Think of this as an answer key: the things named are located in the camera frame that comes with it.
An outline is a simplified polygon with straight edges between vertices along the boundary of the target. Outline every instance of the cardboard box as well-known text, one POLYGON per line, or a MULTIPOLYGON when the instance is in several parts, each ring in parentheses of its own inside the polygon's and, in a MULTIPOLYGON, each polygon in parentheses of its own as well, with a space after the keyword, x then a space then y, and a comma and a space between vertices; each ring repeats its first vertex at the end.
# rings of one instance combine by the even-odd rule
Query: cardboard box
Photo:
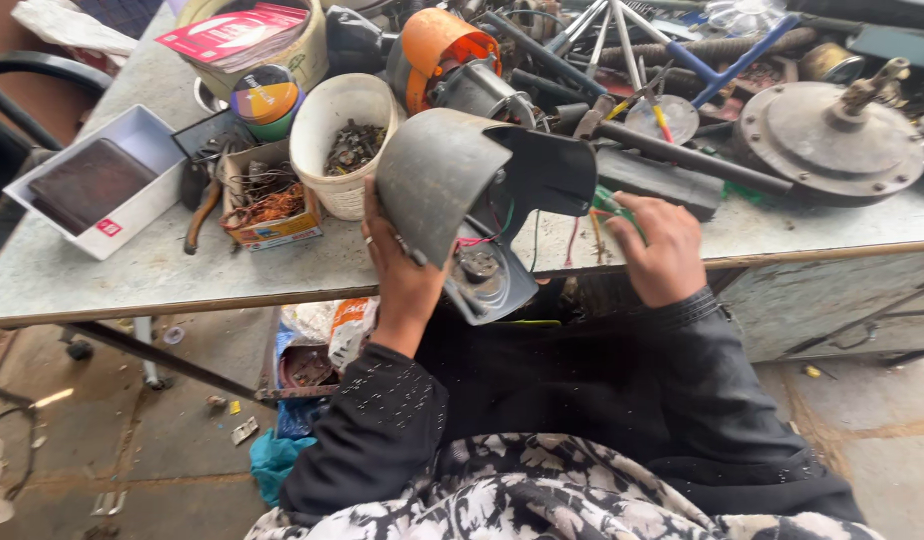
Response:
MULTIPOLYGON (((219 162, 219 178, 225 187, 222 194, 222 204, 225 212, 237 207, 234 195, 239 190, 240 185, 231 177, 246 174, 249 170, 250 162, 263 162, 272 168, 276 168, 279 164, 289 160, 288 148, 288 141, 282 140, 256 146, 245 152, 231 153, 221 159, 219 162)), ((322 235, 322 214, 318 198, 310 188, 306 187, 304 190, 305 212, 292 217, 266 221, 251 227, 229 230, 228 233, 249 251, 258 251, 296 240, 320 237, 322 235)), ((234 224, 235 219, 229 219, 229 223, 234 224)))
POLYGON ((4 189, 30 213, 46 220, 66 240, 104 261, 142 229, 179 201, 185 154, 172 140, 175 130, 161 118, 137 104, 89 136, 13 181, 4 189), (36 198, 29 183, 52 171, 98 139, 109 139, 158 175, 132 198, 78 235, 72 234, 32 205, 36 198))

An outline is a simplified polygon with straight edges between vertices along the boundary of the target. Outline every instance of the wire cutter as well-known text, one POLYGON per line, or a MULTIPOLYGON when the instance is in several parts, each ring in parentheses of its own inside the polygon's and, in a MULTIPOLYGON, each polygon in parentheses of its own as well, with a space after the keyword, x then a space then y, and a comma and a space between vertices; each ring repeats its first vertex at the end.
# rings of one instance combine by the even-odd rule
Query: wire cutter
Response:
MULTIPOLYGON (((667 142, 674 142, 674 139, 672 139, 672 131, 668 129, 668 123, 665 121, 665 115, 662 114, 661 107, 659 106, 659 100, 656 99, 655 96, 655 86, 658 85, 662 78, 665 76, 665 72, 668 71, 668 68, 672 67, 673 62, 674 60, 669 60, 668 63, 663 68, 661 68, 658 75, 653 77, 652 80, 649 80, 640 90, 625 98, 622 103, 616 105, 611 112, 606 114, 605 119, 611 120, 619 113, 627 109, 629 105, 644 97, 646 100, 648 100, 649 105, 652 106, 652 113, 655 115, 656 122, 659 123, 659 128, 661 129, 661 133, 665 137, 665 140, 667 142)), ((645 62, 642 59, 642 56, 638 57, 638 70, 641 72, 639 73, 641 79, 645 81, 647 78, 645 77, 645 62)))

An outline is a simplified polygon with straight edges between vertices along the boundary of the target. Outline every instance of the gray cabinet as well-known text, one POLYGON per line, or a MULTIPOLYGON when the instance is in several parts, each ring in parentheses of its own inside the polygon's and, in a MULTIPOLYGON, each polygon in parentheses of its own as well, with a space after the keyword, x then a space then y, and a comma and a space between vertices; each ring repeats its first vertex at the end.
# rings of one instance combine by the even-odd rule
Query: gray cabinet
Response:
POLYGON ((868 338, 867 317, 919 295, 913 305, 924 309, 924 251, 885 256, 773 264, 750 268, 719 294, 750 362, 787 360, 821 354, 843 355, 829 346, 866 340, 859 352, 924 348, 922 318, 889 317, 868 338), (914 341, 909 336, 919 336, 914 341))

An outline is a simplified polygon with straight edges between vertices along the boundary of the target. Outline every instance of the white box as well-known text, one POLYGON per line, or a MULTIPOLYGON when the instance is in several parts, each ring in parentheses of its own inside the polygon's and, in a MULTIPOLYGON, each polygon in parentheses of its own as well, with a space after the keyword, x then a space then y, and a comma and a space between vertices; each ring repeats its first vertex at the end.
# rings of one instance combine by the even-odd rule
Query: white box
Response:
POLYGON ((172 140, 174 132, 174 129, 144 105, 137 104, 94 133, 32 169, 22 178, 13 181, 3 191, 22 204, 30 213, 41 216, 68 241, 99 261, 104 261, 115 250, 155 221, 156 217, 179 202, 185 154, 172 140), (29 183, 65 163, 93 141, 99 139, 114 142, 144 166, 152 169, 158 177, 93 227, 75 236, 67 228, 60 226, 52 218, 32 206, 36 195, 29 189, 29 183))

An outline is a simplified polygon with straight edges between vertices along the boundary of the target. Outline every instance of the black sleeve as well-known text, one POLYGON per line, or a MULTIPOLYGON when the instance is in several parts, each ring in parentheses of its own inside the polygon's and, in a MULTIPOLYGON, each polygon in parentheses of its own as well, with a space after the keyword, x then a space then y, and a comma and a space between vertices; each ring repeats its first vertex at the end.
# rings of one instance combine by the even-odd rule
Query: black sleeve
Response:
POLYGON ((709 515, 817 511, 862 521, 851 486, 776 417, 708 287, 639 324, 654 328, 643 346, 658 359, 662 414, 685 454, 649 469, 709 515))
POLYGON ((397 498, 434 457, 447 401, 418 363, 368 344, 315 424, 318 442, 299 453, 279 506, 315 518, 397 498))

